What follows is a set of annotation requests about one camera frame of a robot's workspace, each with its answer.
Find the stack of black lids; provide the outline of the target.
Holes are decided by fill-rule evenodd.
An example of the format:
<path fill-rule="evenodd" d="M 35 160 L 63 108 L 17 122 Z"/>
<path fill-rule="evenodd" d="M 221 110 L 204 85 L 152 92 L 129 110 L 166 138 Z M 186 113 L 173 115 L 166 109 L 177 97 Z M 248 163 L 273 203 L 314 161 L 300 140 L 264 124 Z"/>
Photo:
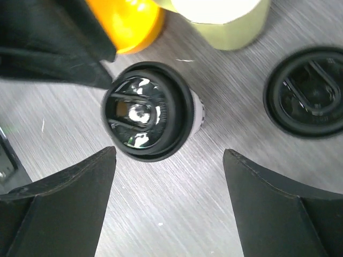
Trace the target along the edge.
<path fill-rule="evenodd" d="M 263 104 L 272 123 L 294 137 L 342 133 L 342 48 L 314 46 L 288 55 L 271 71 Z"/>

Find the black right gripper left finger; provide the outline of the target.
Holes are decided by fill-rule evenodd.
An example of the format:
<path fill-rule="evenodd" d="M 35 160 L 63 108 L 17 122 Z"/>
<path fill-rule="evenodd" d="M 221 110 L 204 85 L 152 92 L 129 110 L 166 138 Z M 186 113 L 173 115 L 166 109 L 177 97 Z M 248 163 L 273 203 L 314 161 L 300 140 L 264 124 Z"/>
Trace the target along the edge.
<path fill-rule="evenodd" d="M 94 256 L 116 149 L 1 195 L 1 256 Z"/>

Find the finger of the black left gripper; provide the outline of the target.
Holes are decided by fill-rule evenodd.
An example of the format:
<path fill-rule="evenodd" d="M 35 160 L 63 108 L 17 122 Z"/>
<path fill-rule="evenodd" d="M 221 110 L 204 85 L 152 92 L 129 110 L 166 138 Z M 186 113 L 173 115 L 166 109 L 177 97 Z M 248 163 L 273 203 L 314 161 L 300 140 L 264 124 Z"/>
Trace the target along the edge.
<path fill-rule="evenodd" d="M 1 1 L 1 79 L 108 89 L 116 47 L 86 1 Z"/>

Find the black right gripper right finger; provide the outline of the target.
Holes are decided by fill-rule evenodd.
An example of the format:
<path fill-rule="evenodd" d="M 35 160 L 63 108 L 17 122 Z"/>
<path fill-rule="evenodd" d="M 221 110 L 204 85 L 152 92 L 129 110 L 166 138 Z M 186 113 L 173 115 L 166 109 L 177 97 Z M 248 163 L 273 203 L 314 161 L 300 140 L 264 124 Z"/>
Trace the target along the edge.
<path fill-rule="evenodd" d="M 342 256 L 342 195 L 302 184 L 235 150 L 223 168 L 245 256 Z"/>

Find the black cup lid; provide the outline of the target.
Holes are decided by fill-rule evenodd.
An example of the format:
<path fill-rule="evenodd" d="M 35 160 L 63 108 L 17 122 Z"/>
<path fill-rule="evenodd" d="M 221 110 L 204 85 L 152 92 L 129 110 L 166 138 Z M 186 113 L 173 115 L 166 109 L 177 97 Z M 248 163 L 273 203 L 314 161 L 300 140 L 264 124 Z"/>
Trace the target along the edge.
<path fill-rule="evenodd" d="M 127 67 L 107 90 L 101 111 L 115 146 L 141 162 L 174 155 L 190 137 L 195 117 L 189 85 L 160 62 Z"/>

